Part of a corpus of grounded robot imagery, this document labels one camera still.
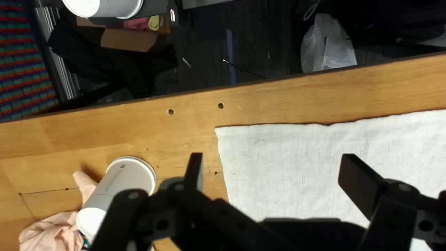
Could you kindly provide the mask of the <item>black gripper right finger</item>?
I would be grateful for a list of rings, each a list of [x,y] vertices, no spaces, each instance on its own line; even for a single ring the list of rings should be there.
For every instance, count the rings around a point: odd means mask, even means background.
[[[383,177],[355,153],[342,156],[338,183],[370,220],[359,251],[410,251],[415,238],[433,251],[446,251],[445,192],[427,197]]]

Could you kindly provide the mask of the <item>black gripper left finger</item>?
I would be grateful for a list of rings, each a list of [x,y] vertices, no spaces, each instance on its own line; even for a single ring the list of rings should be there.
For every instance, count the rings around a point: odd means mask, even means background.
[[[204,155],[192,153],[183,177],[160,188],[168,212],[164,234],[182,251],[256,251],[260,226],[225,199],[203,192]]]

